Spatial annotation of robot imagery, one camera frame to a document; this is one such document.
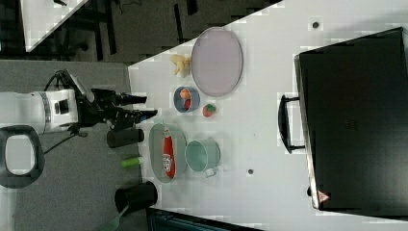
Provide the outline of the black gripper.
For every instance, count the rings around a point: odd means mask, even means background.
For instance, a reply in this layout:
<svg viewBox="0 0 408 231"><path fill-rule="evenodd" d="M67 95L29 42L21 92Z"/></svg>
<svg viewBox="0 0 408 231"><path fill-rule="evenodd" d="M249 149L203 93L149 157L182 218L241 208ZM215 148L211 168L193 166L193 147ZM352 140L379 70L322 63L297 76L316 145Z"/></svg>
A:
<svg viewBox="0 0 408 231"><path fill-rule="evenodd" d="M114 90L92 89L90 95L93 100L75 91L75 99L78 109L78 122L75 129L92 127L97 123L106 123L113 131L122 131L130 128L130 121L139 124L151 117L158 111L126 110L124 106L132 104L144 104L146 96L136 96L127 93L116 93Z"/></svg>

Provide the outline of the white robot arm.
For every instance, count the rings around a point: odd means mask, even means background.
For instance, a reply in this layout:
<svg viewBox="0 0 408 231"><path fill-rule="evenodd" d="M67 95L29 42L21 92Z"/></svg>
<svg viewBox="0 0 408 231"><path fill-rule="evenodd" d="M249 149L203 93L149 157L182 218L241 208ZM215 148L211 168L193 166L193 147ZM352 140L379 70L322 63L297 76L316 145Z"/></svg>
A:
<svg viewBox="0 0 408 231"><path fill-rule="evenodd" d="M25 188L40 178L45 154L39 137L69 132L107 123L113 131L123 131L155 116L158 112L127 110L127 105L144 103L144 96L94 90L88 97L74 90L34 91L1 94L1 185Z"/></svg>

